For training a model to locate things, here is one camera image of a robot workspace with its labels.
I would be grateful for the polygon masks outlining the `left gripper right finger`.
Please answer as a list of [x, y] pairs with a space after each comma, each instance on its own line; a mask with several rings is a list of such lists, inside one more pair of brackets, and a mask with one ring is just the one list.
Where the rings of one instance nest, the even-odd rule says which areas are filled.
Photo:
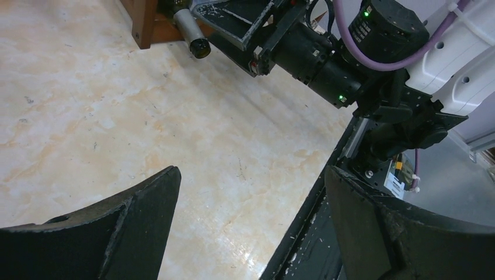
[[493, 279], [494, 228], [442, 216], [328, 166], [325, 187], [348, 279]]

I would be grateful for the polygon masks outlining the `green bottle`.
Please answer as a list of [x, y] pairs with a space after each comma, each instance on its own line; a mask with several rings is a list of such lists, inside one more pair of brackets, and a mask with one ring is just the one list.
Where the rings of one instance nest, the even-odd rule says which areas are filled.
[[158, 1], [158, 10], [178, 29], [190, 53], [195, 58], [202, 59], [210, 54], [211, 47], [191, 13], [192, 2], [188, 0]]

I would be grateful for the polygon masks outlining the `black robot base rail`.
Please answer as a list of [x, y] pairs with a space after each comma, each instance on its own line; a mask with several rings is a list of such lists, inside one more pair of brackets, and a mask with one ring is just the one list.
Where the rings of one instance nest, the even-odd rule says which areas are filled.
[[321, 173], [262, 273], [262, 279], [402, 279], [407, 265], [393, 238], [386, 204], [397, 198], [385, 188], [388, 164], [371, 178], [352, 155], [373, 142], [396, 138], [396, 125], [352, 119], [326, 169], [337, 167], [337, 189], [349, 202], [329, 194]]

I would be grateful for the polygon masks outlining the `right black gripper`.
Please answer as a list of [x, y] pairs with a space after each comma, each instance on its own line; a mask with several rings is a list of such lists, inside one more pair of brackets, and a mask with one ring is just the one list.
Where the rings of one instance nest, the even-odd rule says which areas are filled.
[[299, 22], [309, 1], [211, 1], [196, 5], [193, 15], [213, 29], [208, 39], [249, 75], [273, 69], [274, 49]]

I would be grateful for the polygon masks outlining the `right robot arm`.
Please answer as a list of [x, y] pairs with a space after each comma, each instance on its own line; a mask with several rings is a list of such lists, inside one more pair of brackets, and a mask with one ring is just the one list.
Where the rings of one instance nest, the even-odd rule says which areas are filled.
[[353, 160], [377, 170], [426, 149], [494, 93], [494, 2], [446, 1], [426, 22], [397, 1], [362, 1], [351, 23], [327, 1], [331, 31], [310, 25], [315, 1], [212, 1], [193, 15], [209, 41], [249, 75], [279, 66], [337, 108], [378, 126]]

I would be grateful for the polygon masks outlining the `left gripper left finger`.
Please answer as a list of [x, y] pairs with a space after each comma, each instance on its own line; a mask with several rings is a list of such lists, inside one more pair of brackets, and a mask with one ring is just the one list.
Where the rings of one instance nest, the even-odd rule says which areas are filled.
[[1, 229], [2, 279], [157, 279], [179, 197], [169, 166], [43, 224]]

